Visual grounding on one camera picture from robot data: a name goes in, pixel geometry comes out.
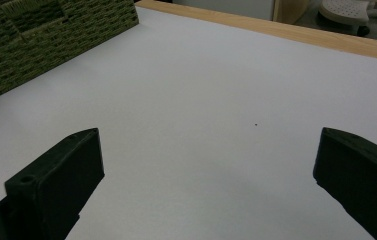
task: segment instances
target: white chair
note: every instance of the white chair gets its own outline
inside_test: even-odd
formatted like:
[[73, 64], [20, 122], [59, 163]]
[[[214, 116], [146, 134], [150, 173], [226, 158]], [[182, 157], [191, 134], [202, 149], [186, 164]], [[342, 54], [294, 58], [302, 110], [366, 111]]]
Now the white chair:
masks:
[[319, 13], [334, 22], [359, 26], [357, 36], [366, 36], [370, 32], [366, 26], [369, 21], [367, 10], [373, 6], [370, 1], [322, 0]]

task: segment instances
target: green woven basket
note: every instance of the green woven basket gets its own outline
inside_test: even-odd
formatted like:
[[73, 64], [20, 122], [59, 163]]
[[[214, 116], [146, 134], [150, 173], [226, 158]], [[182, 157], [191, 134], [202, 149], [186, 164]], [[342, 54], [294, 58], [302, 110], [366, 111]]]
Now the green woven basket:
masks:
[[0, 95], [136, 24], [133, 0], [0, 0]]

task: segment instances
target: floor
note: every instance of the floor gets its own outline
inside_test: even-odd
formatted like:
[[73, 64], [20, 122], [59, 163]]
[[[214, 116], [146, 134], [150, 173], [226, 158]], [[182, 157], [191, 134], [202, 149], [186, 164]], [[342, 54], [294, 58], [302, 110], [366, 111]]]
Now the floor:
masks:
[[[325, 31], [338, 32], [349, 35], [356, 35], [358, 26], [349, 26], [332, 22], [324, 17], [318, 16], [319, 5], [322, 0], [310, 0], [305, 14], [295, 23], [295, 25], [321, 29]], [[368, 10], [368, 27], [371, 32], [366, 38], [377, 39], [377, 4], [374, 9]]]

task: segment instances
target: wall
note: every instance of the wall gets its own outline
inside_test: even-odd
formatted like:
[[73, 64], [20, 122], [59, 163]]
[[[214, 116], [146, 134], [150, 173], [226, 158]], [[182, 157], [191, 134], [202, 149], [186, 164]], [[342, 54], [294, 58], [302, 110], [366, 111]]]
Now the wall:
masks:
[[272, 20], [273, 0], [173, 0], [173, 3]]

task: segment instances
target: white table surface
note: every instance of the white table surface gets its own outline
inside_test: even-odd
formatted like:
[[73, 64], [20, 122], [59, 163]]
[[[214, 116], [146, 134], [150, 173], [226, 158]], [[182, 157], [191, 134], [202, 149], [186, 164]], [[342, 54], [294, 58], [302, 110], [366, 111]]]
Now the white table surface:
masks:
[[0, 199], [17, 171], [98, 127], [106, 177], [68, 239], [372, 239], [312, 170], [322, 127], [377, 143], [377, 59], [138, 13], [0, 96]]

